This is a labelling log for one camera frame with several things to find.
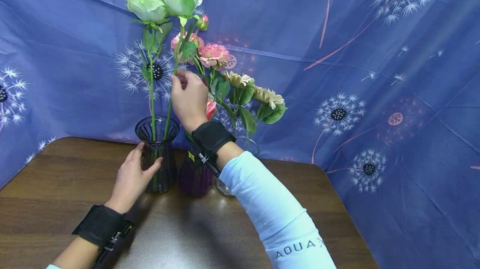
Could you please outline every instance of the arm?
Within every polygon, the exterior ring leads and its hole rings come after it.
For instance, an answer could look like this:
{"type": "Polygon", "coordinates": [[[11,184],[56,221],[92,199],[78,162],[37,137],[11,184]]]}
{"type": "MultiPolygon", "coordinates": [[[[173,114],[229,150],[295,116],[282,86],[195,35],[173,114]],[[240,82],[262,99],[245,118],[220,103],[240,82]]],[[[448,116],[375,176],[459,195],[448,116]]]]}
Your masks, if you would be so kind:
{"type": "MultiPolygon", "coordinates": [[[[186,131],[205,123],[208,89],[198,76],[172,76],[173,110],[186,131]]],[[[276,269],[334,269],[312,219],[287,188],[250,152],[233,142],[217,151],[220,179],[232,189],[252,220],[276,269]]]]}
{"type": "MultiPolygon", "coordinates": [[[[140,167],[143,143],[132,150],[125,162],[121,165],[113,194],[105,203],[107,208],[119,214],[127,213],[138,197],[145,191],[148,182],[160,168],[162,159],[159,158],[146,171],[140,167]]],[[[47,269],[91,269],[100,254],[99,247],[82,237],[76,237],[63,253],[47,269]]]]}

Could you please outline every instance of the right hand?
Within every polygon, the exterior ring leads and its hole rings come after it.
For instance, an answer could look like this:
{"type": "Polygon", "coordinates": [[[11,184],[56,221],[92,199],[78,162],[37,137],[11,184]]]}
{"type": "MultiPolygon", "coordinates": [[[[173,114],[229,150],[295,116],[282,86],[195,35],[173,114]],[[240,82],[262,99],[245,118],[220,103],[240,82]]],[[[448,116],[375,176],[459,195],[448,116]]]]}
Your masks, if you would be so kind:
{"type": "Polygon", "coordinates": [[[193,72],[178,70],[172,75],[172,106],[188,133],[196,130],[207,121],[206,107],[208,89],[202,80],[193,72]]]}

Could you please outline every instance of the cream flower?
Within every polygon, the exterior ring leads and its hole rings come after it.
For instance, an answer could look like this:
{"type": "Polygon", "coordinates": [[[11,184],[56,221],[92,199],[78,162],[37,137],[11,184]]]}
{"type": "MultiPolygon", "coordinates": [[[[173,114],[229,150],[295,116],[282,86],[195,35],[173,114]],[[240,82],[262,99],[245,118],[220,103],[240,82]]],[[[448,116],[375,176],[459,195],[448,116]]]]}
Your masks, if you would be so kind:
{"type": "Polygon", "coordinates": [[[231,86],[234,86],[235,88],[245,88],[248,83],[255,82],[255,79],[246,74],[239,75],[237,73],[225,71],[223,76],[228,79],[231,86]]]}
{"type": "Polygon", "coordinates": [[[277,105],[285,105],[285,100],[281,95],[277,95],[274,91],[262,88],[261,86],[253,86],[253,98],[269,104],[272,110],[277,108],[277,105]]]}

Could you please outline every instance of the wooden table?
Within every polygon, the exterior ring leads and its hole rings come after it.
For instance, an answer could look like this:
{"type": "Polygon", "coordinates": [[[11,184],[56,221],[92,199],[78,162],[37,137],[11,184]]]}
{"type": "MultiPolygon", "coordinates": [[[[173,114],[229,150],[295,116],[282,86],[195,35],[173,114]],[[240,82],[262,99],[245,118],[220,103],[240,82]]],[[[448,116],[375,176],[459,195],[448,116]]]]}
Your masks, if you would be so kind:
{"type": "MultiPolygon", "coordinates": [[[[45,268],[72,241],[92,204],[108,200],[133,145],[80,138],[51,143],[0,191],[0,268],[45,268]]],[[[184,152],[176,153],[181,165],[184,152]]],[[[264,160],[308,210],[338,269],[377,268],[326,175],[318,167],[264,160]]],[[[102,268],[271,268],[236,199],[212,188],[188,197],[175,186],[145,196],[129,214],[135,232],[102,268]]]]}

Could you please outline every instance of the yellow tag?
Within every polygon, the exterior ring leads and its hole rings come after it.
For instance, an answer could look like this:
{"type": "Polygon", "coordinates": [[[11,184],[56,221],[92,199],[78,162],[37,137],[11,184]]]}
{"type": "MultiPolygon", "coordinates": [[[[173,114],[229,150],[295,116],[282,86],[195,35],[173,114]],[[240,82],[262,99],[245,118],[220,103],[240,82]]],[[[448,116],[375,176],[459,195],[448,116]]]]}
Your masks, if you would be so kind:
{"type": "Polygon", "coordinates": [[[188,157],[195,162],[195,156],[193,156],[192,152],[188,152],[188,157]]]}

